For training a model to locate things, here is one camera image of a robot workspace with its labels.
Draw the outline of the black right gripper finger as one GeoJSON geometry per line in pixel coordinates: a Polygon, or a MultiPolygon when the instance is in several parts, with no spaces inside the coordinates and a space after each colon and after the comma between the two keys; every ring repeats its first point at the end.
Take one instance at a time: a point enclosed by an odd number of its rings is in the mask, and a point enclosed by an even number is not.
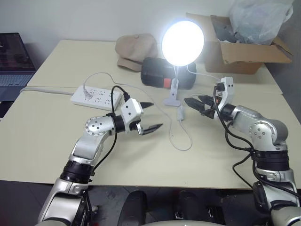
{"type": "Polygon", "coordinates": [[[213,97],[208,96],[208,95],[201,95],[201,96],[198,96],[198,98],[204,104],[213,104],[214,103],[213,97]]]}
{"type": "Polygon", "coordinates": [[[190,108],[193,108],[200,113],[205,112],[205,106],[204,106],[203,102],[201,102],[193,97],[185,98],[184,101],[185,101],[186,105],[189,106],[190,108]]]}

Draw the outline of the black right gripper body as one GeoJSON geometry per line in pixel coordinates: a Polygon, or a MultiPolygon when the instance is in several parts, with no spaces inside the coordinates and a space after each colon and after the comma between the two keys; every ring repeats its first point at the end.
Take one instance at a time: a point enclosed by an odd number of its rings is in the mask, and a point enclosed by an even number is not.
{"type": "Polygon", "coordinates": [[[201,113],[201,115],[206,116],[210,119],[214,118],[214,114],[215,114],[215,106],[214,103],[213,104],[204,104],[205,106],[205,112],[201,113]]]}

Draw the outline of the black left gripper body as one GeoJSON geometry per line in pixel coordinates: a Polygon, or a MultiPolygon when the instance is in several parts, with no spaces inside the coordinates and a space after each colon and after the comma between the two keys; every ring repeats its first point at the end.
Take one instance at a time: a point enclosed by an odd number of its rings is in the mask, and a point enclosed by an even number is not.
{"type": "Polygon", "coordinates": [[[129,129],[130,129],[130,131],[136,130],[140,136],[143,135],[143,129],[140,125],[140,121],[134,121],[134,122],[130,123],[129,129]]]}

